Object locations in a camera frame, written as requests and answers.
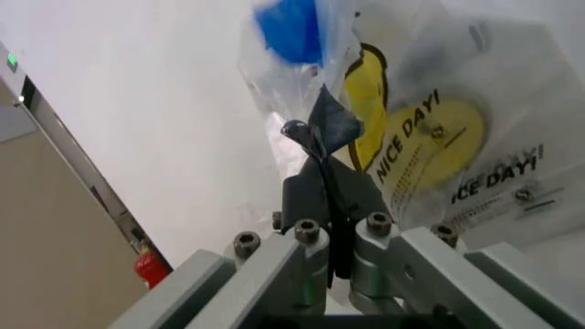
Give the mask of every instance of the clear plastic bag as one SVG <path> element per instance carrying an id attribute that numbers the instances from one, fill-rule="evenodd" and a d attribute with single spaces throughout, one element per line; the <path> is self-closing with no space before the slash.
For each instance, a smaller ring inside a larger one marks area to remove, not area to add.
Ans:
<path id="1" fill-rule="evenodd" d="M 253 24 L 243 37 L 240 67 L 283 178 L 306 155 L 278 131 L 308 120 L 325 85 L 364 128 L 335 157 L 373 178 L 402 228 L 442 221 L 480 246 L 585 224 L 584 88 L 547 24 L 498 1 L 315 7 L 322 64 L 284 62 Z"/>

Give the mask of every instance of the fire extinguisher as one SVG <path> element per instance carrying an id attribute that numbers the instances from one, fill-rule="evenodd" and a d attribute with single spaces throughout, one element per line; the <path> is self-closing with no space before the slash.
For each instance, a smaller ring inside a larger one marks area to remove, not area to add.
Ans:
<path id="1" fill-rule="evenodd" d="M 134 271 L 144 279 L 151 290 L 171 272 L 158 255 L 149 248 L 146 239 L 140 242 L 140 256 L 134 263 Z"/>

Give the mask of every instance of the hex socket bolt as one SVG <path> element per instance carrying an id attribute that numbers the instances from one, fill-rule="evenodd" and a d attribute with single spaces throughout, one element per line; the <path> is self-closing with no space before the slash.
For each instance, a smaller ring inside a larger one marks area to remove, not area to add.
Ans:
<path id="1" fill-rule="evenodd" d="M 234 251 L 243 259 L 248 259 L 260 246 L 260 237 L 252 231 L 244 231 L 234 238 Z"/>
<path id="2" fill-rule="evenodd" d="M 390 234 L 392 217 L 384 212 L 372 212 L 366 218 L 368 232 L 375 236 L 386 236 Z"/>
<path id="3" fill-rule="evenodd" d="M 295 238 L 302 243 L 314 243 L 319 239 L 319 223 L 313 219 L 301 219 L 295 223 Z"/>
<path id="4" fill-rule="evenodd" d="M 447 224 L 434 224 L 431 226 L 431 232 L 435 234 L 439 239 L 443 240 L 446 244 L 454 248 L 457 245 L 459 236 L 457 232 Z"/>

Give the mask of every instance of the blue object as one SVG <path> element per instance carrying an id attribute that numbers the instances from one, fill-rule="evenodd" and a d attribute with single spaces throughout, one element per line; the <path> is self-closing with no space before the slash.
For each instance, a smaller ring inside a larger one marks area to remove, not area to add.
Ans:
<path id="1" fill-rule="evenodd" d="M 254 14 L 266 46 L 291 64 L 323 66 L 314 0 L 281 0 Z"/>

